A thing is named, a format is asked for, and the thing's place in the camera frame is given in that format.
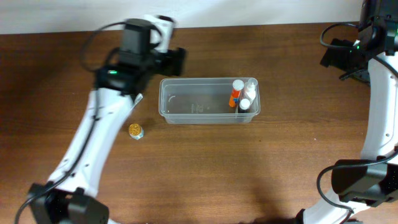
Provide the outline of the orange tube white cap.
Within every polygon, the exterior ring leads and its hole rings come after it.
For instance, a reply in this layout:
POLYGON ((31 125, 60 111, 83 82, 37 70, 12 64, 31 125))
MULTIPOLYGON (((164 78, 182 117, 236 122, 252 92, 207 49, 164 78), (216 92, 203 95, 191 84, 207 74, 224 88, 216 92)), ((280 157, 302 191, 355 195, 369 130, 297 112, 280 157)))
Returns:
POLYGON ((229 99, 229 106, 234 108, 238 104, 240 94, 244 88, 244 82, 242 80, 235 80, 232 83, 232 87, 233 89, 229 99))

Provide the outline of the small gold-lid jar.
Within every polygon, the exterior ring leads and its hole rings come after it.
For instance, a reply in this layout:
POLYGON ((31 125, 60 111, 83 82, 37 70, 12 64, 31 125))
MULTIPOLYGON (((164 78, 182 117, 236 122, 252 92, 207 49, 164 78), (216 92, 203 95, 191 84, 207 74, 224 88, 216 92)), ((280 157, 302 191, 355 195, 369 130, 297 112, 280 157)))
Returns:
POLYGON ((139 124, 136 124, 136 123, 131 124, 129 126, 128 131, 129 131, 130 137, 132 137, 133 139, 136 139, 136 140, 138 140, 144 136, 144 130, 143 130, 142 126, 140 126, 139 124))

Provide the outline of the white spray bottle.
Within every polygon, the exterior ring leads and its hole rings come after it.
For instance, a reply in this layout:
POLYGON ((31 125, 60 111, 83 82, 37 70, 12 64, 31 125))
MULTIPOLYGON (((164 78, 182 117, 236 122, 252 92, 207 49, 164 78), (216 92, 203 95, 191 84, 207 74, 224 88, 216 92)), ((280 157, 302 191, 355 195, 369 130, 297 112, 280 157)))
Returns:
POLYGON ((250 78, 245 84, 241 92, 240 100, 247 99, 250 104, 256 99, 258 81, 255 78, 250 78))

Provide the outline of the black bottle white cap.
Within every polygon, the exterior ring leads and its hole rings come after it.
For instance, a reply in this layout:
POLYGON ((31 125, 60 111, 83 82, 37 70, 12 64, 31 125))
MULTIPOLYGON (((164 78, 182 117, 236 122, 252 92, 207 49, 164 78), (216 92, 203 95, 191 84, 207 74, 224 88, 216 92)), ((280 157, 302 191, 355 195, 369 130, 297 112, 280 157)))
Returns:
POLYGON ((239 102, 239 106, 237 108, 237 113, 247 113, 249 111, 250 105, 251 105, 251 103, 248 99, 246 99, 246 98, 242 99, 239 102))

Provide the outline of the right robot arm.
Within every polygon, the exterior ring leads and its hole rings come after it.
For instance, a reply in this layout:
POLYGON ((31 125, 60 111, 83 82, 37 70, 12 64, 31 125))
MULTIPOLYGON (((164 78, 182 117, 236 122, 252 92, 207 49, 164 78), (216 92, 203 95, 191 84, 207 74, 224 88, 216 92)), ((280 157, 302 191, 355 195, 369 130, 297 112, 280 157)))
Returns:
POLYGON ((340 159, 317 177, 321 199, 293 223, 351 223, 351 217, 397 201, 397 1, 365 0, 355 42, 333 39, 321 65, 371 88, 368 130, 360 159, 340 159))

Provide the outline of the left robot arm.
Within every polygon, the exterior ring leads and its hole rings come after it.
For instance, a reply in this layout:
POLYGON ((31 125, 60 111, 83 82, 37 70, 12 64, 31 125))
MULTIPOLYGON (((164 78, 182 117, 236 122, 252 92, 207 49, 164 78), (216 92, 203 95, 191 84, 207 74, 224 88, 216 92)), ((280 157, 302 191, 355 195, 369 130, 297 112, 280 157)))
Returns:
POLYGON ((142 100, 156 74, 179 76, 186 50, 169 49, 175 21, 145 16, 122 21, 121 44, 112 49, 94 75, 83 119, 67 152, 46 184, 27 194, 37 223, 109 223, 109 208, 96 198, 101 174, 122 125, 142 100))

